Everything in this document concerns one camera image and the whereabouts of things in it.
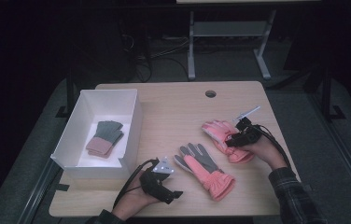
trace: pink glove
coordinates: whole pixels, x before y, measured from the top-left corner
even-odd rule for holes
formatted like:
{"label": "pink glove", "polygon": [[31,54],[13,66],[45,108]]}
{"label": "pink glove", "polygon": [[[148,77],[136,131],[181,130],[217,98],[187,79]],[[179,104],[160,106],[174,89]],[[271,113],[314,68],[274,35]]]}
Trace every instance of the pink glove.
{"label": "pink glove", "polygon": [[234,187],[234,177],[226,175],[214,163],[205,148],[189,143],[188,148],[181,147],[183,158],[175,155],[175,162],[184,170],[193,173],[203,187],[210,192],[214,201],[222,200]]}
{"label": "pink glove", "polygon": [[228,136],[237,133],[236,129],[228,121],[214,120],[202,125],[205,133],[213,138],[213,143],[222,153],[228,156],[231,163],[246,163],[254,158],[254,154],[248,151],[237,149],[237,147],[228,147],[225,141]]}

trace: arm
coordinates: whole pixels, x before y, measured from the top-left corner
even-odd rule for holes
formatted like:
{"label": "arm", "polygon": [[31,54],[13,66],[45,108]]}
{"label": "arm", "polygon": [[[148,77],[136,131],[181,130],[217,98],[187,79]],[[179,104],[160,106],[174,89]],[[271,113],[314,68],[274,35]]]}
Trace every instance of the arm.
{"label": "arm", "polygon": [[140,187],[140,176],[144,173],[141,171],[128,187],[128,192],[120,198],[117,206],[112,210],[112,213],[103,210],[95,224],[124,224],[129,217],[134,216],[144,207],[158,203],[159,200],[146,194]]}
{"label": "arm", "polygon": [[272,168],[269,180],[280,203],[280,216],[283,223],[327,223],[269,139],[262,136],[257,143],[239,148],[253,152]]}

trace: dark sleeve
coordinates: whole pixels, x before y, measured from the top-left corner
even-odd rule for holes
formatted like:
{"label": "dark sleeve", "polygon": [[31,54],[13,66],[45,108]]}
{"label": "dark sleeve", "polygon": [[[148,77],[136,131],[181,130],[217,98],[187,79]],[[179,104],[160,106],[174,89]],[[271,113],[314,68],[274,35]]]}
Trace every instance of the dark sleeve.
{"label": "dark sleeve", "polygon": [[94,220],[93,224],[126,224],[126,222],[116,217],[114,214],[103,210],[100,216]]}
{"label": "dark sleeve", "polygon": [[280,202],[280,216],[284,224],[328,223],[291,169],[284,167],[272,171],[269,180]]}

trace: plaid shirt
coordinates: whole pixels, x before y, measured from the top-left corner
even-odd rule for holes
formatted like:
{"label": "plaid shirt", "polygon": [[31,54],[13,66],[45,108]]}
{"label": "plaid shirt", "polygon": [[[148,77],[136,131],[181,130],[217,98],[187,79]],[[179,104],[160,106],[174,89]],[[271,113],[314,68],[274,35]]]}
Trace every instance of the plaid shirt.
{"label": "plaid shirt", "polygon": [[276,169],[269,174],[269,180],[280,202],[280,216],[284,224],[328,223],[318,213],[313,200],[291,169]]}

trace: person's right hand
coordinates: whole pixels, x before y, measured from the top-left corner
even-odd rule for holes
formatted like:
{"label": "person's right hand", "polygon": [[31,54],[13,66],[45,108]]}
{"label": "person's right hand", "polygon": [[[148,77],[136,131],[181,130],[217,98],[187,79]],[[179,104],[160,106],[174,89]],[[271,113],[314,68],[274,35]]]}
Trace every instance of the person's right hand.
{"label": "person's right hand", "polygon": [[250,151],[258,156],[261,160],[266,161],[272,170],[287,167],[286,162],[284,161],[283,156],[277,150],[277,148],[272,144],[272,142],[265,137],[264,135],[260,137],[260,139],[250,145],[246,145],[243,147],[238,147],[237,149],[241,149],[244,151]]}

